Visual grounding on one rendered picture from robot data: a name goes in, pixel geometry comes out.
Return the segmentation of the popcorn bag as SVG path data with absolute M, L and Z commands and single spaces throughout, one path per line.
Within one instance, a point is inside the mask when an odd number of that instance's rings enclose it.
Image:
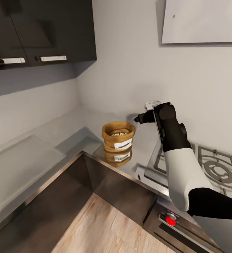
M 132 146 L 135 131 L 134 125 L 129 122 L 112 122 L 104 125 L 102 127 L 104 149 L 115 153 L 129 149 Z

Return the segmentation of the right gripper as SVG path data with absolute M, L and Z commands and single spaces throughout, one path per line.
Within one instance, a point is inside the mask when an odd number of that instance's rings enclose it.
M 134 121 L 135 122 L 138 122 L 138 123 L 140 123 L 140 124 L 145 124 L 145 123 L 154 123 L 149 117 L 149 115 L 150 115 L 150 112 L 151 111 L 148 111 L 148 112 L 146 112 L 146 113 L 141 113 L 141 114 L 139 114 L 135 119 L 134 119 Z

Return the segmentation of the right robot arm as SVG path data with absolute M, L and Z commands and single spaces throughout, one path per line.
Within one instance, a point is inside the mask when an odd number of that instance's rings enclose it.
M 225 253 L 232 253 L 232 199 L 214 191 L 188 141 L 185 125 L 176 119 L 175 107 L 156 100 L 146 102 L 144 108 L 146 113 L 134 121 L 156 123 L 171 202 L 190 214 Z

